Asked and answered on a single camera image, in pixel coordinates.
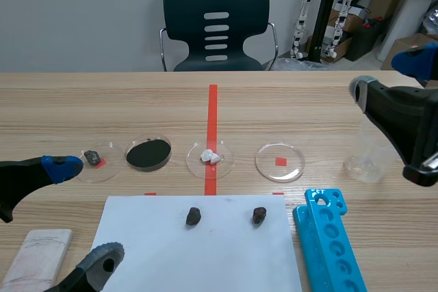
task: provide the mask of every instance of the robot figure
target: robot figure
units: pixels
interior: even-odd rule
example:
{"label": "robot figure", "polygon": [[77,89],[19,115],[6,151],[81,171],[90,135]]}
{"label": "robot figure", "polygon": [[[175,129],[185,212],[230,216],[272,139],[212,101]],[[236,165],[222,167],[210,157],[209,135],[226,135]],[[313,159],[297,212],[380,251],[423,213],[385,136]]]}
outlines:
{"label": "robot figure", "polygon": [[[351,1],[352,0],[342,0],[342,9],[339,11],[339,16],[337,17],[335,23],[335,33],[333,35],[332,42],[324,50],[324,53],[327,56],[336,58],[337,54],[336,52],[334,52],[334,50],[339,43],[339,39],[342,36],[342,29],[344,28],[346,23],[348,9],[350,8]],[[294,38],[292,40],[292,49],[290,51],[291,58],[302,59],[302,53],[300,52],[299,47],[301,39],[305,37],[304,32],[307,31],[305,21],[307,18],[307,12],[309,11],[310,2],[311,0],[302,0],[300,16],[295,23]]]}

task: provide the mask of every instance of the floor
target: floor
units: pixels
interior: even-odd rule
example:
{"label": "floor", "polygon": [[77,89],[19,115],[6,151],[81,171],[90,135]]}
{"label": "floor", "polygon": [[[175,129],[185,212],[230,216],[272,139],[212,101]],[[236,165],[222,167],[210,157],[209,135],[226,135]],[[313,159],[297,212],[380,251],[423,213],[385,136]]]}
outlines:
{"label": "floor", "polygon": [[330,66],[329,70],[332,70],[332,71],[338,71],[338,70],[340,70],[340,71],[380,70],[381,66],[382,66],[382,62],[380,62],[376,59],[377,50],[378,50],[378,47],[374,48],[368,54],[359,58],[355,62],[351,62],[348,59],[343,58],[334,64],[329,64],[329,66]]}

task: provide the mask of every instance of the dark rock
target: dark rock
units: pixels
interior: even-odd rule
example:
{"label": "dark rock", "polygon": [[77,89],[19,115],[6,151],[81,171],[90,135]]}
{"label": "dark rock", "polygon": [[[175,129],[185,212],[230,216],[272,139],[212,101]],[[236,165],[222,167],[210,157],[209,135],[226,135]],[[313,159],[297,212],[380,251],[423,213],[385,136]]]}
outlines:
{"label": "dark rock", "polygon": [[199,223],[201,220],[201,212],[198,208],[190,208],[190,211],[187,215],[187,219],[185,220],[185,223],[189,226],[194,226]]}
{"label": "dark rock", "polygon": [[253,213],[254,224],[256,224],[256,225],[260,224],[262,221],[265,220],[265,217],[266,217],[266,209],[265,208],[260,207],[260,208],[254,209],[254,213]]}
{"label": "dark rock", "polygon": [[87,150],[84,155],[87,159],[87,162],[92,166],[98,165],[101,162],[99,154],[93,150]]}

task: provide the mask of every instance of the empty petri dish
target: empty petri dish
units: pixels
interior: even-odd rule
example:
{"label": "empty petri dish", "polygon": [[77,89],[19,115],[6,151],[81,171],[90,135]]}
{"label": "empty petri dish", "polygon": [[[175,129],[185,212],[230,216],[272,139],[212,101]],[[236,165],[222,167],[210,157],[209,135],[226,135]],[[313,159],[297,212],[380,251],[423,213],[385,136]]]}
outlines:
{"label": "empty petri dish", "polygon": [[301,177],[305,159],[292,145],[271,143],[259,149],[255,155],[255,165],[271,181],[289,183]]}
{"label": "empty petri dish", "polygon": [[194,143],[193,146],[190,147],[185,160],[187,162],[187,167],[190,172],[195,176],[200,178],[206,178],[205,171],[207,167],[207,171],[211,170],[215,172],[216,175],[207,174],[207,179],[211,178],[221,178],[228,174],[231,171],[231,168],[234,164],[234,154],[231,150],[225,145],[223,141],[220,141],[216,145],[216,154],[220,156],[221,160],[216,164],[210,164],[202,162],[201,154],[206,149],[206,143]]}
{"label": "empty petri dish", "polygon": [[138,171],[151,172],[164,167],[172,155],[172,146],[163,135],[136,138],[125,150],[127,163]]}
{"label": "empty petri dish", "polygon": [[77,178],[87,183],[110,179],[120,171],[124,162],[122,148],[111,142],[91,145],[81,151],[79,158],[83,162],[83,170]]}

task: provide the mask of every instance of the red tape line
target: red tape line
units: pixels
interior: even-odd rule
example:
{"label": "red tape line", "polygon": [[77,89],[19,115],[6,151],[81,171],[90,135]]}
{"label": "red tape line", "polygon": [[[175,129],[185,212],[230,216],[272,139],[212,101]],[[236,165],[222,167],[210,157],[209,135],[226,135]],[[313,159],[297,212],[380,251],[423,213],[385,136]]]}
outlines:
{"label": "red tape line", "polygon": [[[216,153],[218,145],[218,85],[210,85],[208,94],[207,149]],[[216,195],[216,164],[205,165],[205,195]]]}

